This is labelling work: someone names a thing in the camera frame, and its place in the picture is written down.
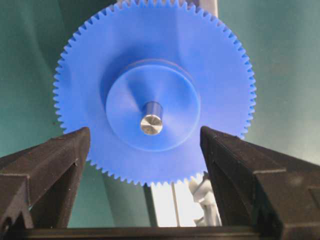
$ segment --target gear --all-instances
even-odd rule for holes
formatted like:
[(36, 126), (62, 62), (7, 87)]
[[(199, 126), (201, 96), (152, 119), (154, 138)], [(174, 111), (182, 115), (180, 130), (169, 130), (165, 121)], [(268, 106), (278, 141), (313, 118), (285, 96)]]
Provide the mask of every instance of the gear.
[[(122, 181), (171, 183), (202, 173), (201, 126), (243, 138), (253, 118), (246, 51), (224, 23), (186, 2), (103, 9), (73, 34), (56, 71), (64, 133), (89, 127), (88, 160)], [(144, 117), (157, 105), (161, 117)], [(149, 116), (157, 123), (140, 126)]]

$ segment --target teal background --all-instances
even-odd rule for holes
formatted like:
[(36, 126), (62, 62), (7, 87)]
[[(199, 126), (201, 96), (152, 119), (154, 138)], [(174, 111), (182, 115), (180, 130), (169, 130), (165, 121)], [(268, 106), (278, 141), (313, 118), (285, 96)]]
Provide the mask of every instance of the teal background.
[[(57, 60), (78, 26), (110, 3), (0, 0), (0, 156), (62, 134), (52, 100)], [(220, 0), (218, 6), (257, 80), (246, 140), (320, 164), (320, 1)], [(147, 193), (87, 163), (69, 226), (154, 226)]]

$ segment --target blue gear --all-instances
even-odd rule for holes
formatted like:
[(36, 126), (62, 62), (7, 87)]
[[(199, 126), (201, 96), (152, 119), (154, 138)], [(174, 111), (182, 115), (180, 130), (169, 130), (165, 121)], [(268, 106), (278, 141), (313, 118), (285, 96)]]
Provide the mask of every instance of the blue gear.
[[(184, 180), (206, 170), (200, 128), (244, 137), (255, 79), (237, 37), (219, 19), (176, 0), (103, 9), (65, 46), (55, 75), (64, 133), (87, 126), (88, 160), (128, 183)], [(140, 129), (142, 108), (163, 107), (163, 130)]]

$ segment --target metal shaft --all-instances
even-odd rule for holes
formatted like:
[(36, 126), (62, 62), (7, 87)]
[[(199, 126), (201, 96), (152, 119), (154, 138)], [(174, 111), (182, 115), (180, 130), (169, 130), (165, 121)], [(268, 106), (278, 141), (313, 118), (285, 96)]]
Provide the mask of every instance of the metal shaft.
[(148, 135), (157, 135), (163, 129), (162, 123), (162, 106), (155, 102), (148, 102), (144, 108), (144, 115), (140, 122), (141, 130)]

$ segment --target gear rim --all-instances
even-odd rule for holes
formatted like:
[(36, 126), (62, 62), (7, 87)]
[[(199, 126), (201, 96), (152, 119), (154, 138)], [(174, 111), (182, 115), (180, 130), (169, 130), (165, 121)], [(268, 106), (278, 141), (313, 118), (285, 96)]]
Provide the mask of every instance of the gear rim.
[[(70, 121), (70, 118), (69, 119), (68, 119), (68, 117), (66, 118), (66, 114), (63, 113), (66, 110), (63, 110), (63, 108), (68, 108), (68, 106), (66, 106), (66, 104), (63, 104), (63, 100), (61, 99), (61, 92), (59, 91), (59, 89), (61, 89), (60, 80), (63, 80), (63, 77), (61, 77), (61, 75), (66, 74), (65, 59), (68, 60), (67, 55), (72, 53), (72, 46), (76, 46), (77, 39), (80, 39), (81, 35), (85, 31), (87, 31), (89, 28), (91, 28), (94, 24), (98, 24), (99, 20), (101, 18), (104, 18), (106, 16), (116, 15), (119, 12), (126, 11), (130, 8), (153, 8), (153, 7), (180, 8), (181, 10), (189, 12), (189, 14), (194, 14), (195, 17), (198, 16), (200, 18), (203, 18), (204, 21), (211, 22), (211, 24), (214, 27), (219, 29), (222, 32), (222, 34), (226, 35), (227, 38), (232, 42), (232, 44), (234, 45), (234, 47), (238, 51), (238, 55), (243, 60), (243, 64), (244, 64), (243, 68), (246, 69), (248, 72), (247, 77), (248, 77), (248, 84), (249, 84), (249, 88), (250, 88), (250, 91), (248, 93), (250, 104), (248, 104), (247, 118), (245, 120), (245, 123), (243, 124), (243, 129), (237, 134), (239, 137), (243, 138), (244, 134), (247, 132), (247, 128), (250, 126), (250, 120), (253, 118), (252, 113), (254, 112), (254, 105), (255, 105), (254, 98), (256, 97), (256, 95), (255, 95), (256, 88), (254, 86), (255, 79), (253, 77), (254, 73), (251, 69), (252, 66), (249, 62), (249, 58), (245, 54), (245, 50), (241, 47), (241, 43), (237, 40), (237, 38), (233, 35), (233, 33), (217, 18), (212, 17), (210, 14), (204, 12), (203, 9), (201, 9), (201, 8), (196, 8), (195, 6), (188, 6), (186, 3), (184, 3), (183, 5), (179, 5), (179, 3), (177, 1), (175, 1), (174, 3), (171, 3), (169, 0), (166, 1), (164, 4), (163, 4), (163, 1), (161, 1), (161, 0), (158, 0), (156, 2), (148, 1), (148, 3), (145, 3), (144, 1), (139, 1), (138, 3), (136, 1), (131, 1), (130, 6), (126, 2), (124, 2), (121, 6), (114, 5), (112, 7), (108, 7), (106, 9), (103, 9), (99, 13), (97, 13), (95, 16), (93, 16), (88, 21), (86, 21), (85, 24), (79, 28), (79, 31), (77, 31), (73, 35), (73, 37), (69, 40), (69, 44), (65, 47), (65, 51), (61, 54), (62, 59), (58, 61), (59, 67), (56, 69), (57, 74), (55, 75), (55, 78), (57, 81), (54, 83), (54, 86), (57, 88), (53, 90), (53, 92), (58, 95), (58, 96), (54, 97), (54, 100), (57, 102), (55, 104), (55, 107), (59, 109), (56, 113), (58, 115), (61, 115), (58, 118), (58, 120), (60, 122), (63, 122), (61, 125), (62, 128), (67, 128), (64, 132), (68, 133), (72, 129), (70, 129), (70, 127), (68, 126), (68, 123), (66, 123), (66, 121), (67, 122)], [(108, 169), (103, 168), (103, 166), (101, 166), (101, 163), (97, 162), (97, 160), (95, 160), (95, 159), (92, 160), (91, 164), (92, 165), (97, 164), (97, 169), (102, 168), (103, 172), (108, 171)], [(195, 176), (198, 172), (199, 172), (199, 170), (196, 170), (192, 174), (189, 174), (188, 176), (186, 176), (186, 175), (181, 176), (180, 175), (178, 177), (165, 177), (162, 179), (159, 179), (159, 178), (157, 179), (155, 177), (154, 180), (152, 180), (152, 181), (150, 181), (148, 179), (143, 179), (143, 178), (141, 178), (141, 179), (135, 178), (134, 179), (134, 178), (130, 178), (125, 175), (121, 175), (121, 174), (118, 175), (117, 173), (114, 173), (112, 171), (108, 171), (108, 175), (109, 176), (113, 175), (114, 178), (118, 178), (118, 176), (120, 176), (122, 181), (127, 179), (128, 182), (133, 181), (135, 184), (140, 182), (141, 184), (147, 183), (149, 185), (151, 182), (154, 182), (154, 183), (157, 183), (157, 182), (161, 182), (161, 183), (163, 183), (163, 182), (169, 182), (169, 183), (176, 182), (177, 180), (182, 180), (184, 178)]]

